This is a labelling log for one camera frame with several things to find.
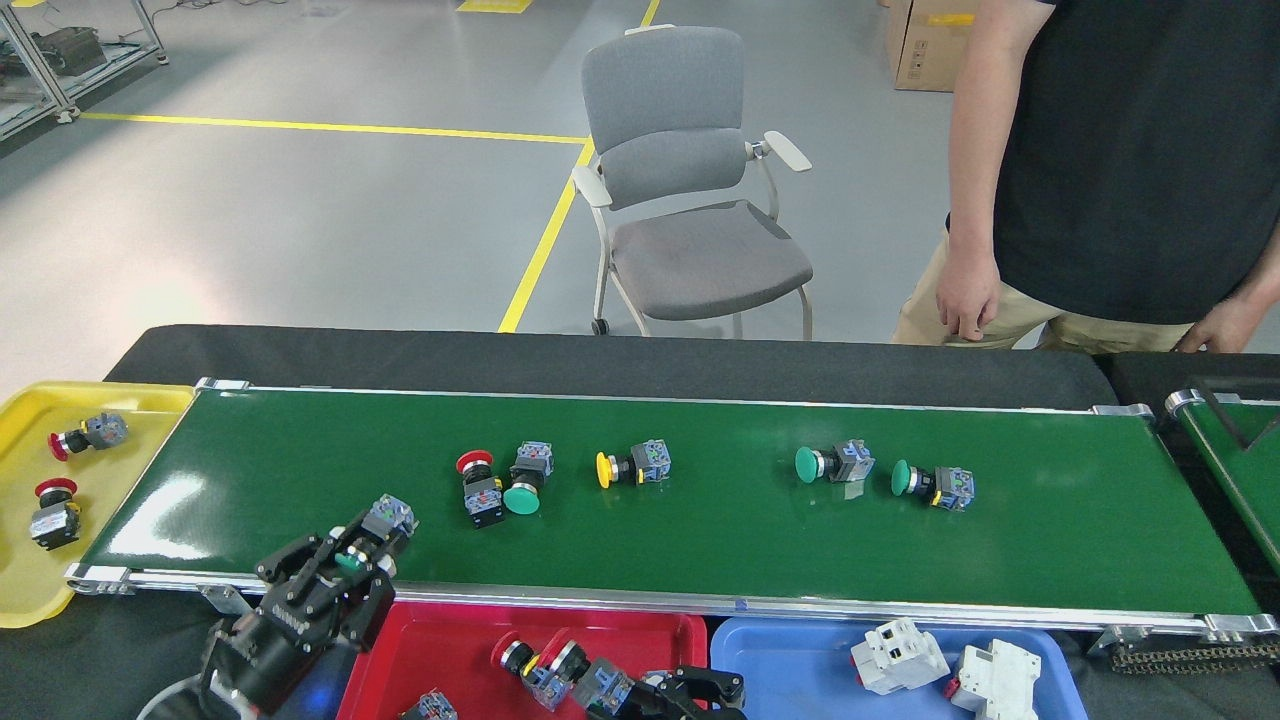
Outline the person's right hand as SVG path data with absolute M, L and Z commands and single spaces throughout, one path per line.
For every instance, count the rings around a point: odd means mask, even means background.
M 986 327 L 998 313 L 1002 283 L 995 251 L 986 247 L 943 246 L 934 299 L 941 323 L 950 336 L 966 342 L 986 337 Z

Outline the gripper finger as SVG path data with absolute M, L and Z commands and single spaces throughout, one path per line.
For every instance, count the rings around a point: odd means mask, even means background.
M 701 707 L 696 700 L 672 700 L 659 694 L 628 698 L 613 719 L 745 719 L 740 708 L 723 705 Z
M 643 684 L 654 689 L 659 708 L 744 708 L 745 680 L 740 674 L 678 665 L 671 671 L 648 671 Z

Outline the person's left hand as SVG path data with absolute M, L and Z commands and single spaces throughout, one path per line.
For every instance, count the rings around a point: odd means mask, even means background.
M 1193 324 L 1174 345 L 1180 354 L 1243 354 L 1271 305 L 1245 299 L 1225 299 Z

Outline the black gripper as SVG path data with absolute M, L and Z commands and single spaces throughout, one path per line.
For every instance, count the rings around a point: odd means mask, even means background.
M 325 536 L 302 536 L 257 562 L 255 574 L 271 589 L 256 609 L 216 625 L 212 634 L 204 675 L 215 700 L 241 717 L 269 716 L 330 647 L 372 648 L 396 598 L 396 561 L 389 555 L 371 564 L 351 555 L 335 559 L 351 538 L 349 528 L 334 527 Z M 291 602 L 285 587 L 312 560 L 316 575 L 325 579 L 325 605 L 314 598 Z

